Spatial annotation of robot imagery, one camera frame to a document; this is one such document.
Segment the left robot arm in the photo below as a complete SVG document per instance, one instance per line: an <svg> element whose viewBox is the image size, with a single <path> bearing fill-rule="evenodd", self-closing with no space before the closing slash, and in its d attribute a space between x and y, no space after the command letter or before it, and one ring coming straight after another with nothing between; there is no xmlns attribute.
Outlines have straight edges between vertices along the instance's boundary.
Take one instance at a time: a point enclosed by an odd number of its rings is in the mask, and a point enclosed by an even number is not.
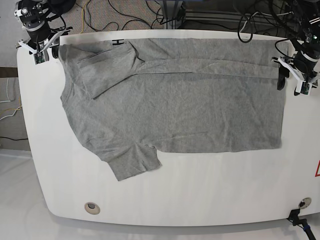
<svg viewBox="0 0 320 240"><path fill-rule="evenodd" d="M318 87L320 73L314 70L320 60L320 2L318 0L287 0L290 12L299 24L299 30L294 31L274 12L273 1L268 1L269 11L274 20L286 29L290 35L286 39L278 40L274 46L290 41L296 53L289 56L279 48L276 50L281 57L273 57L278 64L277 89L284 88L286 78L292 75L297 83L294 95L309 96L312 89Z"/></svg>

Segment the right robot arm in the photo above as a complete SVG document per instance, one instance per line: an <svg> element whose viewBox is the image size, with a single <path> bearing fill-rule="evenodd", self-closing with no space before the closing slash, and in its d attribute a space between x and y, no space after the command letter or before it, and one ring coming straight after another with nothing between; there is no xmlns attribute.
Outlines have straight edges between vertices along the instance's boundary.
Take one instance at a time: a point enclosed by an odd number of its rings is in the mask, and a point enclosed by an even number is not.
<svg viewBox="0 0 320 240"><path fill-rule="evenodd" d="M59 56L60 37L73 28L68 27L63 14L75 5L74 0L20 0L14 9L15 18L28 33L28 40L19 40L16 47L28 50L34 63L49 61L48 49L56 59Z"/></svg>

